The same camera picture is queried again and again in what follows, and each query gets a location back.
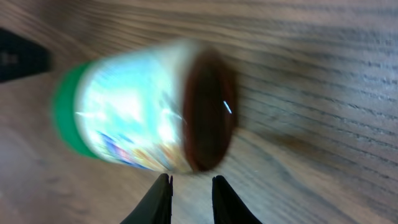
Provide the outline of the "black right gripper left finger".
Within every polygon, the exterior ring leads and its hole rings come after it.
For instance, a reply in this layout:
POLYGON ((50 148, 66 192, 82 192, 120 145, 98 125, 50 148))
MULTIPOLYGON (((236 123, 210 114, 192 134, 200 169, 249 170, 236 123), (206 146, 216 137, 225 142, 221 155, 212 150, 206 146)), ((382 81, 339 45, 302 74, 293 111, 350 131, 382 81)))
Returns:
POLYGON ((171 224, 173 177, 160 174, 121 224, 171 224))

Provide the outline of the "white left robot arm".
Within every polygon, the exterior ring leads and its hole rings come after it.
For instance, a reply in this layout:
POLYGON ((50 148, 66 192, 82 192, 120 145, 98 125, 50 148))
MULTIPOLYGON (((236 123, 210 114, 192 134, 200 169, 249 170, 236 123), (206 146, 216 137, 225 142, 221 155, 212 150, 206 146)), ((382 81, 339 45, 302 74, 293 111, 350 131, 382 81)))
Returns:
POLYGON ((45 47, 1 28, 1 83, 48 72, 51 64, 45 47))

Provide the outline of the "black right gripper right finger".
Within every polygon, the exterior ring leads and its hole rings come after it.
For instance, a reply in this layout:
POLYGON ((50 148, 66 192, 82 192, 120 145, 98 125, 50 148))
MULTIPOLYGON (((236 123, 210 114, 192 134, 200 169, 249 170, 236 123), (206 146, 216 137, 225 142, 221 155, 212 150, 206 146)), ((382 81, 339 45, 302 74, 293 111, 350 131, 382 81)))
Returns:
POLYGON ((261 224, 222 175, 212 179, 212 204, 215 224, 261 224))

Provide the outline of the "green lid jar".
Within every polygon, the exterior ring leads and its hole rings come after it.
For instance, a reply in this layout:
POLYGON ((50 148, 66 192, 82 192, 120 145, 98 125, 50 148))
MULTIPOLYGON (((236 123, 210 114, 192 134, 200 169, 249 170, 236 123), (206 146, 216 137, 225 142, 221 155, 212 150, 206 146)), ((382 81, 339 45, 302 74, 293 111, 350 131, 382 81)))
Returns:
POLYGON ((53 120, 85 156, 193 173, 223 160, 236 106, 236 75, 221 54, 177 39, 71 69, 57 88, 53 120))

